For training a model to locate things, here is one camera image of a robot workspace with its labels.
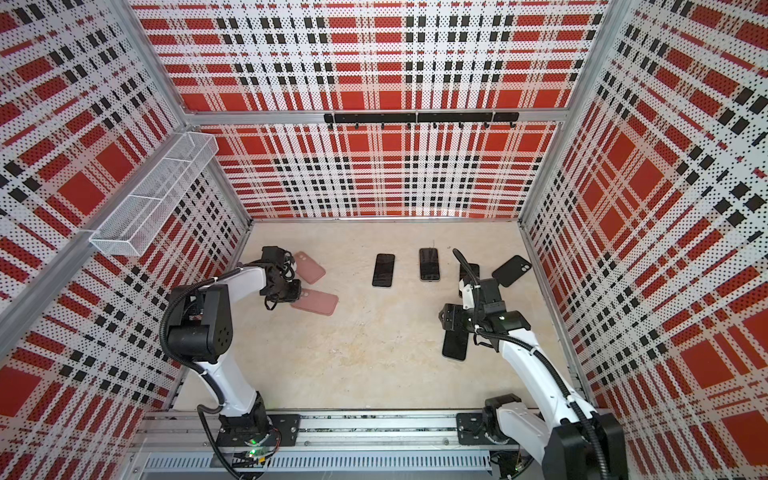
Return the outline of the black phone case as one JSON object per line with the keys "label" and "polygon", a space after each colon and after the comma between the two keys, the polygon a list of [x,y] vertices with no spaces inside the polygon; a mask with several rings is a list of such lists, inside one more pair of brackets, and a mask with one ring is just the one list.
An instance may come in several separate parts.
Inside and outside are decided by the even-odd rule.
{"label": "black phone case", "polygon": [[532,268],[532,264],[520,255],[514,255],[492,272],[499,285],[508,288]]}

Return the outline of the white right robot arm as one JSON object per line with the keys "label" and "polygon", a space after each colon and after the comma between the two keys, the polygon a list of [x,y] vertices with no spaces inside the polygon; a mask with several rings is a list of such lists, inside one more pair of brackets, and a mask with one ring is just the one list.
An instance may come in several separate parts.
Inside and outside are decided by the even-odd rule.
{"label": "white right robot arm", "polygon": [[499,354],[536,405],[529,409],[516,395],[487,400],[481,435],[515,442],[547,479],[628,478],[625,435],[615,415],[600,412],[558,371],[531,324],[507,309],[496,279],[479,278],[458,249],[452,253],[465,272],[462,302],[442,308],[443,330]]}

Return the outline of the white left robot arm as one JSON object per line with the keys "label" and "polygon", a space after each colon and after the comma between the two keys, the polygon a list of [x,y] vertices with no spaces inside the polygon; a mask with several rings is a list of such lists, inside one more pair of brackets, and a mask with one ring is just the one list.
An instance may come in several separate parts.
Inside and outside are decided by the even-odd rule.
{"label": "white left robot arm", "polygon": [[172,290],[159,328],[166,356],[203,380],[216,400],[202,415],[220,422],[218,447],[293,446],[300,417],[267,415],[263,396],[245,379],[230,348],[234,341],[233,306],[251,295],[269,311],[299,300],[301,281],[291,252],[262,249],[260,259],[213,278]]}

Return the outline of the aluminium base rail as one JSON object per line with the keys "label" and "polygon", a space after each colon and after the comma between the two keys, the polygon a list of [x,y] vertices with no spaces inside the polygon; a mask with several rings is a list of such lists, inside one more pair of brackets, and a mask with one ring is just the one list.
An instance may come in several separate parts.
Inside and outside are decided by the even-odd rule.
{"label": "aluminium base rail", "polygon": [[547,421],[511,397],[480,410],[284,410],[263,434],[201,422],[190,412],[151,415],[124,479],[274,479],[292,474],[476,472],[520,479],[625,479],[624,434],[604,412]]}

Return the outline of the black phone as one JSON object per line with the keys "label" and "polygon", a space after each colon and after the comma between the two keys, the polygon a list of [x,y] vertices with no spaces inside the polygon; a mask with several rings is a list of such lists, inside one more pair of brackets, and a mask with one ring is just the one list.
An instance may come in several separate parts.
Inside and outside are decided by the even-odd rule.
{"label": "black phone", "polygon": [[459,279],[463,280],[465,283],[469,282],[471,280],[471,277],[474,276],[477,279],[480,278],[480,265],[476,263],[469,263],[469,268],[466,268],[465,266],[461,265],[459,267]]}
{"label": "black phone", "polygon": [[393,282],[396,257],[394,254],[379,253],[375,259],[372,286],[390,288]]}
{"label": "black phone", "polygon": [[442,345],[442,356],[463,362],[466,360],[469,333],[460,330],[446,330]]}
{"label": "black phone", "polygon": [[436,248],[419,249],[419,274],[420,279],[425,282],[440,280],[439,252]]}

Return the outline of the black hook rail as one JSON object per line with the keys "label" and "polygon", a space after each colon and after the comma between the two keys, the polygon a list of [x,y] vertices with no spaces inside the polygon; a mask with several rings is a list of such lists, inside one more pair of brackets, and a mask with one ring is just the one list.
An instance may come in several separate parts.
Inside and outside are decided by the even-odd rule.
{"label": "black hook rail", "polygon": [[327,125],[347,124],[358,128],[363,124],[439,124],[439,123],[509,123],[515,124],[520,113],[511,112],[396,112],[396,113],[326,113]]}

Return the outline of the pink phone case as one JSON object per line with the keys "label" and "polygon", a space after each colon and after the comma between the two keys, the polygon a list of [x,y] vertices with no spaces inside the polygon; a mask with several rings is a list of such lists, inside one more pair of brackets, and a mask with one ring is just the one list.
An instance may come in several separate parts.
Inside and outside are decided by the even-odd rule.
{"label": "pink phone case", "polygon": [[303,289],[299,298],[291,304],[291,307],[318,315],[331,316],[335,312],[338,302],[339,298],[336,295]]}
{"label": "pink phone case", "polygon": [[312,285],[326,275],[326,270],[303,251],[294,254],[297,275]]}

